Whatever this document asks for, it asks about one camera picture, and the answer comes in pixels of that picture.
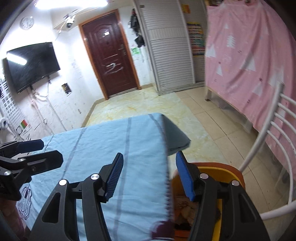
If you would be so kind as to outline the orange trash bin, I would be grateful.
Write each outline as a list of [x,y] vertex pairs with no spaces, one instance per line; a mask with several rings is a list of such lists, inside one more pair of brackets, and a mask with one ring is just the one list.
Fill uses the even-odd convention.
[[179,174],[172,179],[175,240],[234,240],[250,202],[242,173],[222,163],[196,166],[195,200],[185,195]]

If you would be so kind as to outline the white power adapter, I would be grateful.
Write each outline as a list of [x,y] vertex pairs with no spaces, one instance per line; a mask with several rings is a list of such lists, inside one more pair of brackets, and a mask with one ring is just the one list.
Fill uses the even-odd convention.
[[8,120],[6,118],[0,119],[0,130],[6,130],[9,127]]

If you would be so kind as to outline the light blue bed sheet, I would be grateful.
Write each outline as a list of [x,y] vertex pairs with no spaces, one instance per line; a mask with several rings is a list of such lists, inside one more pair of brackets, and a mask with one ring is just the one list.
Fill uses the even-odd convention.
[[168,157],[190,139],[160,113],[43,138],[61,167],[22,186],[30,240],[173,240]]

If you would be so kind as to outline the eye chart poster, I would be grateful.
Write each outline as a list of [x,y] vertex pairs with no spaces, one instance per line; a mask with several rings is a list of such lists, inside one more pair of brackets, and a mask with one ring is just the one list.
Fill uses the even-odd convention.
[[25,134],[31,129],[31,125],[14,102],[8,84],[3,78],[1,78],[1,111],[18,135]]

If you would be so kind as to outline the white metal chair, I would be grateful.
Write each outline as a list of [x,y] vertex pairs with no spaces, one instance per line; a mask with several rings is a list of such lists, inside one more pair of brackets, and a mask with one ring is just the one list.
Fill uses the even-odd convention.
[[282,100],[285,100],[288,102],[289,105],[291,104],[295,106],[295,100],[293,100],[292,98],[288,97],[283,93],[284,87],[285,85],[283,82],[278,82],[276,84],[273,99],[272,99],[267,117],[265,119],[265,122],[262,126],[262,129],[259,132],[250,151],[248,152],[245,160],[239,167],[240,172],[243,172],[246,169],[246,167],[251,163],[251,161],[259,151],[259,149],[262,147],[266,138],[272,139],[275,142],[275,144],[280,148],[280,150],[282,151],[285,157],[287,167],[288,167],[287,172],[290,178],[287,204],[277,209],[271,210],[269,212],[260,214],[260,217],[263,221],[284,216],[295,211],[295,200],[293,199],[294,178],[293,178],[292,161],[290,160],[287,149],[280,142],[280,137],[284,137],[284,139],[287,141],[287,143],[289,144],[293,152],[295,152],[295,143],[288,136],[288,134],[283,130],[283,128],[279,124],[277,124],[275,121],[276,119],[280,120],[283,124],[288,126],[293,133],[295,133],[295,127],[292,125],[292,123],[289,120],[287,120],[284,116],[280,115],[280,110],[283,110],[289,116],[295,118],[295,112],[293,112],[288,105],[284,105],[283,103],[281,103]]

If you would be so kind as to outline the white louvered wardrobe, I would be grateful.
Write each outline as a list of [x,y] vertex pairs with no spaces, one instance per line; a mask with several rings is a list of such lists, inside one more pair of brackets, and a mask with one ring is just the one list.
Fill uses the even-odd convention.
[[187,23],[202,26],[205,42],[207,13],[204,1],[134,1],[147,45],[158,94],[205,84],[205,54],[193,56]]

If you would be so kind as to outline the dark red wooden door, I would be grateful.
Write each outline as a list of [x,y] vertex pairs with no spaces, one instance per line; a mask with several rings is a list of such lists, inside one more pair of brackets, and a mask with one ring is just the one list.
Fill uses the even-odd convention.
[[106,100],[141,89],[118,9],[84,21],[79,30]]

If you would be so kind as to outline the pink tree pattern curtain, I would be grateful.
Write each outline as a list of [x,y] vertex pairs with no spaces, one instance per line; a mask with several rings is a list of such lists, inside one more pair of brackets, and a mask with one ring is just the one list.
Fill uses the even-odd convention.
[[205,84],[261,131],[282,82],[295,98],[295,39],[264,1],[207,8]]

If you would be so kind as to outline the black hanging bags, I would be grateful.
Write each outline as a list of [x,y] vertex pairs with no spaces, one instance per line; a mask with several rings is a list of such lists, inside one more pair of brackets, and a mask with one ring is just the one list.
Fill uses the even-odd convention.
[[129,27],[133,30],[136,35],[135,42],[138,48],[145,46],[144,37],[142,36],[140,24],[137,18],[137,13],[135,8],[132,9],[132,14],[130,16]]

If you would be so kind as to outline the black wall television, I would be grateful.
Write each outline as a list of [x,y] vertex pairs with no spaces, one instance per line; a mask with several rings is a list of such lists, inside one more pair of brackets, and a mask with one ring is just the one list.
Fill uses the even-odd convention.
[[6,66],[17,93],[58,72],[60,66],[52,42],[22,46],[6,52]]

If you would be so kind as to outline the white wall clock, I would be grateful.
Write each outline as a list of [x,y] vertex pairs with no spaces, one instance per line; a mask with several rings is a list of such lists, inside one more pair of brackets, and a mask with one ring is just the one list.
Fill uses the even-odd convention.
[[23,30],[29,30],[33,27],[35,21],[33,16],[25,16],[20,21],[20,28]]

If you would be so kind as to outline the colourful wall chart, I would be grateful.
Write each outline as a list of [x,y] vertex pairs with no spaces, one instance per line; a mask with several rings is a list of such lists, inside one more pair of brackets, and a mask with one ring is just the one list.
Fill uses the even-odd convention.
[[201,24],[195,22],[187,23],[190,44],[193,56],[205,54],[205,37]]

